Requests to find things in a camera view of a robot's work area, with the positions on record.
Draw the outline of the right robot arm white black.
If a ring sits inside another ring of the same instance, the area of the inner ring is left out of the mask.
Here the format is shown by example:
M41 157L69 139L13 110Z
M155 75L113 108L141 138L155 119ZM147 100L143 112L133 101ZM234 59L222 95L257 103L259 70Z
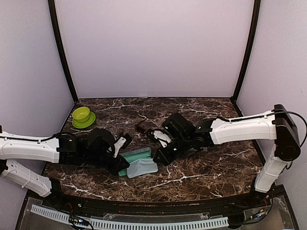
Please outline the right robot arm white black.
M203 119L195 126L180 113L174 113L163 122L162 129L148 129L146 135L152 141L160 142L161 147L153 160L164 166L191 149L201 151L228 142L273 140L272 153L255 179L254 190L245 196L245 204L255 208L263 201L263 193L270 190L284 169L301 154L305 142L299 140L291 115L293 112L276 104L273 110L261 114Z

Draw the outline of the beige glasses case teal lining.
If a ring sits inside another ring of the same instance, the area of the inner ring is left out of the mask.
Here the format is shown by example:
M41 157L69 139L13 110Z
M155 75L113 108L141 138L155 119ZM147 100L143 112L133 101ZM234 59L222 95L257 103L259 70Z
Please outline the beige glasses case teal lining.
M203 155L205 153L208 152L208 148L205 147L205 148L200 148L200 149L190 149L188 150L185 155L186 156L191 156L191 155Z

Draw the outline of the light blue cloth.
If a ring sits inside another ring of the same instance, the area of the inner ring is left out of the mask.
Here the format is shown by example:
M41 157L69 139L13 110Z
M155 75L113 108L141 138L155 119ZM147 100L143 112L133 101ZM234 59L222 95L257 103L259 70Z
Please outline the light blue cloth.
M134 178L156 172L158 172L158 166L152 158L137 159L131 162L130 166L127 168L127 177Z

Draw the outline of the blue-grey glasses case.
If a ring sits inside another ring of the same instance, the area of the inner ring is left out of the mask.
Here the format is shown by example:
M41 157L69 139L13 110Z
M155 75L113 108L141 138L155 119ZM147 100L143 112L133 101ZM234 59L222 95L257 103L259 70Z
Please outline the blue-grey glasses case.
M120 156L124 157L129 163L131 163L137 159L152 158L152 150L150 147L148 147L148 148L120 153ZM127 176L127 169L120 171L118 175Z

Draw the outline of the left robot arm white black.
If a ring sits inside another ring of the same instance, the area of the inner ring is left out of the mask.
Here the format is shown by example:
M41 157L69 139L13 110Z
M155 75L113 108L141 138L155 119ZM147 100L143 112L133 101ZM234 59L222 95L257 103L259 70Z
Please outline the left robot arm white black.
M62 165L93 165L107 169L112 175L129 167L119 154L132 141L129 134L114 137L103 128L95 128L85 135L76 136L59 132L48 138L0 133L0 176L41 197L48 197L57 209L63 209L68 199L61 193L60 182L41 176L17 162L22 160L46 161Z

